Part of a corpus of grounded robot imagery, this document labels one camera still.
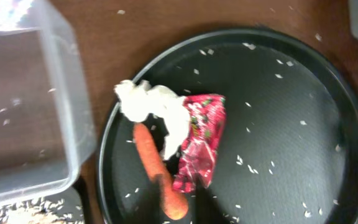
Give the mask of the red snack wrapper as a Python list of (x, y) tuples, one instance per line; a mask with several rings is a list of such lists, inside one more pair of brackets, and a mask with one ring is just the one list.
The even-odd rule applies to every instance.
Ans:
[(178, 173), (173, 181), (177, 192), (190, 193), (200, 179), (203, 187), (212, 183), (218, 147), (226, 122), (225, 97), (216, 94), (191, 95), (183, 106), (190, 114), (189, 134), (181, 144)]

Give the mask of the orange carrot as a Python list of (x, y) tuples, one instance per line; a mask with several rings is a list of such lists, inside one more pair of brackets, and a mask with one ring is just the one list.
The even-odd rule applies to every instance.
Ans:
[(142, 123), (136, 123), (133, 136), (149, 180), (159, 184), (162, 211), (171, 220), (184, 218), (189, 209), (188, 201), (182, 193), (174, 191), (173, 179), (160, 158), (149, 129)]

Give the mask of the white tissue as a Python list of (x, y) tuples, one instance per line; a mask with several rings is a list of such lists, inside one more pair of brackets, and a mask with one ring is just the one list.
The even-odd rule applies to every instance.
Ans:
[(163, 119), (168, 134), (160, 155), (165, 161), (174, 156), (190, 132), (190, 112), (183, 105), (186, 97), (163, 85), (151, 86), (147, 80), (138, 85), (123, 80), (114, 92), (121, 102), (121, 113), (129, 121), (142, 123), (150, 114)]

